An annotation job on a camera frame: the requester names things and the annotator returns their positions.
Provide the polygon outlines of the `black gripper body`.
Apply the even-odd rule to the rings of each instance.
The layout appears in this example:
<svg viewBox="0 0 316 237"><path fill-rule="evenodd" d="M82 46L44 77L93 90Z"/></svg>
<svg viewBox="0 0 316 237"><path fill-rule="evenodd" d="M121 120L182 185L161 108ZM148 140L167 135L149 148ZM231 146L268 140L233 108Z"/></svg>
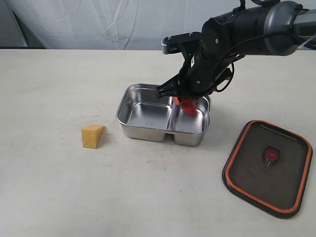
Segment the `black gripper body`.
<svg viewBox="0 0 316 237"><path fill-rule="evenodd" d="M156 87L157 97L200 98L225 90L225 87L218 89L217 86L224 81L229 85L234 76L233 59L221 61L215 54L208 53L202 41L195 53L183 57L179 73Z"/></svg>

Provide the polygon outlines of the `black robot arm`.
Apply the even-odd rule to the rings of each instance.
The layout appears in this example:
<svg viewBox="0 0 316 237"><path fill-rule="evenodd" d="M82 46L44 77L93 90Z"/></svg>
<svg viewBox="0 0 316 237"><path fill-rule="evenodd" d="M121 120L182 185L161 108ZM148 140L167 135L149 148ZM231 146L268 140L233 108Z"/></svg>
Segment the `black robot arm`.
<svg viewBox="0 0 316 237"><path fill-rule="evenodd" d="M156 88L158 97L200 98L231 83L234 63L247 55L288 56L316 47L316 12L292 0L245 2L207 20L200 32L165 37L164 54L181 53L179 73Z"/></svg>

